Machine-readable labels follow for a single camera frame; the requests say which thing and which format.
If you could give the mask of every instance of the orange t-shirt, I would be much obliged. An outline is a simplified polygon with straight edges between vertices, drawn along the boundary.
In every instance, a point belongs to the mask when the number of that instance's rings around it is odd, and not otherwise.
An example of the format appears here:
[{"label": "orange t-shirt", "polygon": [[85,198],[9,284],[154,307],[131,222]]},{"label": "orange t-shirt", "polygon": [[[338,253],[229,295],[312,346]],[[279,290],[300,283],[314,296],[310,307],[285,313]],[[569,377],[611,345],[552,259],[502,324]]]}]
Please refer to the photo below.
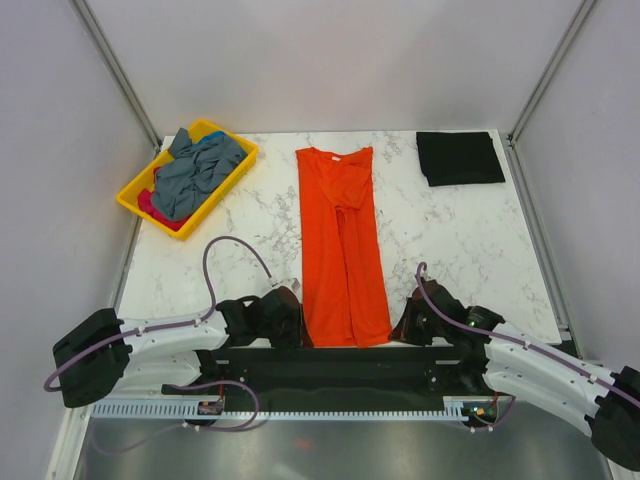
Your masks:
[{"label": "orange t-shirt", "polygon": [[302,303],[317,347],[369,347],[391,332],[373,206],[373,148],[296,152]]}]

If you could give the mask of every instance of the laundry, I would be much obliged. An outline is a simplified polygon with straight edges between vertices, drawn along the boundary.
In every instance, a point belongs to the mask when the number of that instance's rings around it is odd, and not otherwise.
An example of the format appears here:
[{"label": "laundry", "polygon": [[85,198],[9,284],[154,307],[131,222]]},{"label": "laundry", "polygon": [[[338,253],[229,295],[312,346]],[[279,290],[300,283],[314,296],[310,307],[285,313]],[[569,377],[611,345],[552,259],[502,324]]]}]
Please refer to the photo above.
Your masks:
[{"label": "laundry", "polygon": [[304,318],[316,347],[368,347],[391,332],[373,204],[373,148],[296,152]]},{"label": "laundry", "polygon": [[151,203],[151,192],[146,188],[138,194],[138,207],[140,207],[140,210],[148,213],[157,221],[159,221],[163,225],[166,225],[175,232],[180,230],[180,228],[182,228],[182,226],[187,223],[187,220],[191,218],[191,215],[189,215],[187,218],[185,218],[184,220],[180,220],[179,222],[172,222],[171,220],[167,220],[167,218],[162,215],[162,213],[156,210],[156,207],[153,206],[153,203]]},{"label": "laundry", "polygon": [[176,134],[169,153],[174,160],[157,172],[151,202],[171,222],[195,212],[247,156],[224,132],[194,144],[184,128]]},{"label": "laundry", "polygon": [[418,132],[418,158],[429,185],[504,183],[504,174],[487,132]]}]

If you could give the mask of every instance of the yellow basket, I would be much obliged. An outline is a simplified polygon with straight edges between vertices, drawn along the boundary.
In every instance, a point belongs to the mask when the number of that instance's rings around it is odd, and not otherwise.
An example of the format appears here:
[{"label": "yellow basket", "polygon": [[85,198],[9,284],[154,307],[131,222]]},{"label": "yellow basket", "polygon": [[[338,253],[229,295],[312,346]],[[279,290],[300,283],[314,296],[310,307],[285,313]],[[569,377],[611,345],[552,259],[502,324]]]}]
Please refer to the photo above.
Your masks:
[{"label": "yellow basket", "polygon": [[202,137],[206,135],[222,130],[224,133],[232,137],[240,144],[242,149],[247,152],[247,157],[242,162],[240,162],[240,164],[220,184],[220,186],[216,188],[211,193],[211,195],[209,195],[209,198],[207,198],[205,202],[193,213],[193,215],[191,215],[189,220],[187,220],[185,224],[180,227],[180,230],[171,230],[169,227],[158,222],[155,218],[143,212],[138,207],[138,195],[140,194],[140,192],[145,188],[149,191],[153,191],[155,180],[153,170],[173,160],[173,157],[168,150],[165,150],[160,155],[158,155],[153,162],[151,162],[142,172],[138,174],[136,178],[131,180],[131,182],[129,182],[129,184],[124,187],[118,193],[118,195],[116,195],[116,200],[120,205],[131,210],[133,213],[144,218],[145,220],[148,220],[156,227],[166,232],[168,235],[179,240],[186,240],[189,235],[193,233],[193,231],[198,227],[198,225],[202,223],[209,212],[213,210],[213,207],[220,203],[220,200],[222,200],[224,196],[229,193],[233,186],[238,183],[238,180],[240,180],[240,178],[256,164],[256,157],[258,155],[257,145],[231,132],[228,132],[224,128],[220,128],[207,120],[196,120],[188,130],[189,136],[194,143],[199,142]]}]

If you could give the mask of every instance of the marble table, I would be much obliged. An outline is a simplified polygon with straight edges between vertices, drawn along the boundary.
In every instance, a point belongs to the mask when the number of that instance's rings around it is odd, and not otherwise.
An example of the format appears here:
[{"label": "marble table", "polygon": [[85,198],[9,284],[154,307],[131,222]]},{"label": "marble table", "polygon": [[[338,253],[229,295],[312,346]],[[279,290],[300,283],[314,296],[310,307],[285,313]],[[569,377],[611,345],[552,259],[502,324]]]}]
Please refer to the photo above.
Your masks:
[{"label": "marble table", "polygon": [[[384,282],[393,325],[415,288],[420,261],[465,305],[482,305],[542,341],[560,334],[498,132],[489,131],[506,183],[429,187],[415,132],[244,135],[260,147],[255,167],[186,241],[143,221],[119,307],[120,317],[160,318],[209,305],[201,260],[206,243],[235,235],[251,243],[281,279],[302,278],[295,151],[315,146],[350,153],[373,146],[373,188]],[[169,145],[172,137],[165,139]],[[212,249],[218,299],[263,294],[258,263],[231,242]]]}]

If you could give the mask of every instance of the black folded cloth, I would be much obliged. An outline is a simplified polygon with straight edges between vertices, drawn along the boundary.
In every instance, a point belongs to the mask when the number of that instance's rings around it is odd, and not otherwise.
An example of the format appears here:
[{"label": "black folded cloth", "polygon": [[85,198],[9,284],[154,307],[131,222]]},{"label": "black folded cloth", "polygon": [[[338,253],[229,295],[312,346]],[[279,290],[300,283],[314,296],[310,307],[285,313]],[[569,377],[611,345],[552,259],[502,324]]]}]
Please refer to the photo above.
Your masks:
[{"label": "black folded cloth", "polygon": [[416,141],[420,169],[432,187],[505,181],[487,132],[418,132]]}]

